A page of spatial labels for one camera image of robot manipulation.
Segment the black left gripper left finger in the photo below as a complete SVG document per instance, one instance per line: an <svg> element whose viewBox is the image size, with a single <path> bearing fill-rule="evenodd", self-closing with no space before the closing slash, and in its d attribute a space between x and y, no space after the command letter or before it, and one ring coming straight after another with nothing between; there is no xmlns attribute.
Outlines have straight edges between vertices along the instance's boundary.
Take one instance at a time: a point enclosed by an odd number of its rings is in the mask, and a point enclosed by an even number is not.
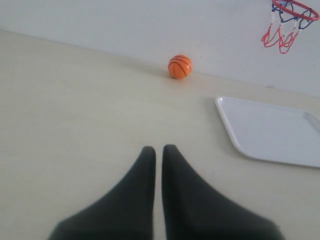
<svg viewBox="0 0 320 240"><path fill-rule="evenodd" d="M105 196L61 221L51 240L151 240L156 152L142 148L137 160Z"/></svg>

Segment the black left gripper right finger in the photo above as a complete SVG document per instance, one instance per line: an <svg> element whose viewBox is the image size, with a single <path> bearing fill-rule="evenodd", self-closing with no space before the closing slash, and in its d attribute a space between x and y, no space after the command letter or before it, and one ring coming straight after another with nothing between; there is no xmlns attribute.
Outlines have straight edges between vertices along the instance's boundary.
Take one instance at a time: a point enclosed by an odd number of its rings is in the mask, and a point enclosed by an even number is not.
<svg viewBox="0 0 320 240"><path fill-rule="evenodd" d="M175 145L162 154L162 204L168 240L283 240L280 229L211 187Z"/></svg>

